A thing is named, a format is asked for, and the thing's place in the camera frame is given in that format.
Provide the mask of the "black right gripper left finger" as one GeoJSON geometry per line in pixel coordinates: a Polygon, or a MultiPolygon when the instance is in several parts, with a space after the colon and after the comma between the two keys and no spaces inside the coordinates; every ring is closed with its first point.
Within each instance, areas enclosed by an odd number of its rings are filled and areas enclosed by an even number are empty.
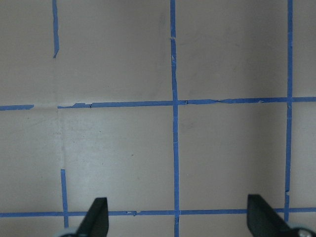
{"type": "Polygon", "coordinates": [[[109,213],[106,197],[96,198],[79,225],[77,237],[106,237],[109,231],[109,213]]]}

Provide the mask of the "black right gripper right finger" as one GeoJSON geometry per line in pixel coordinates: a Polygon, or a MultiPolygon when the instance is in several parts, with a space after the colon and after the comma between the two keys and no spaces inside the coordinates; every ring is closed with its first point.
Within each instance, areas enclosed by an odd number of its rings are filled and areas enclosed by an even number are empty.
{"type": "Polygon", "coordinates": [[[253,237],[285,237],[291,228],[260,196],[247,197],[247,227],[253,237]]]}

